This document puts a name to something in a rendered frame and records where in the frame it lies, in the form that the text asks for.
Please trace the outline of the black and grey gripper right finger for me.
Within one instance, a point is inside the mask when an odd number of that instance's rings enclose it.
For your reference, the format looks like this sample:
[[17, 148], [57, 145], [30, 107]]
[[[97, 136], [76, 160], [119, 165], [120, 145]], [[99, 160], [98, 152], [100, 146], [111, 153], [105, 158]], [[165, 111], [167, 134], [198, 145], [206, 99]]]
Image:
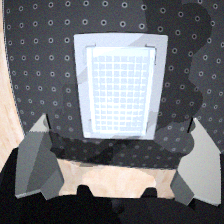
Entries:
[[197, 118], [191, 118], [189, 139], [170, 188], [175, 201], [196, 211], [208, 224], [224, 224], [224, 154]]

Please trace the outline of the black perforated breadboard plate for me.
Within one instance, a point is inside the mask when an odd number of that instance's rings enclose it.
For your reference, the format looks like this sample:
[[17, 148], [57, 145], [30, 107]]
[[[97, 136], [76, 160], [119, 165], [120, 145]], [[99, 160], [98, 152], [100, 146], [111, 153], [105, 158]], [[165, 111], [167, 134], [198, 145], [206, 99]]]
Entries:
[[[177, 170], [191, 117], [224, 154], [224, 0], [2, 0], [12, 94], [24, 137], [47, 114], [57, 159]], [[153, 140], [84, 137], [74, 35], [167, 35]]]

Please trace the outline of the white well plate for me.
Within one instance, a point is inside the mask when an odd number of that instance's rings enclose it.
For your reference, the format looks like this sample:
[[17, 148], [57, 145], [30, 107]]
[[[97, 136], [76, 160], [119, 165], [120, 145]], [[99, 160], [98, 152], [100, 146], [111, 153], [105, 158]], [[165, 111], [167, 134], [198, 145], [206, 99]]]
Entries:
[[145, 136], [155, 48], [86, 47], [86, 56], [92, 132]]

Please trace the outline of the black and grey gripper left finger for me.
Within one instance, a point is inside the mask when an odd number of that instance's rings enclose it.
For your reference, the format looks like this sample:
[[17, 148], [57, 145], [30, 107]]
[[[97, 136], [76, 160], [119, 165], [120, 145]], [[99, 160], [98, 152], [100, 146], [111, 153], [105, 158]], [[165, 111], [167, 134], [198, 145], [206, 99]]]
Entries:
[[[45, 127], [46, 126], [46, 127]], [[64, 178], [52, 142], [48, 115], [43, 114], [0, 172], [0, 224], [19, 224], [37, 205], [59, 196]]]

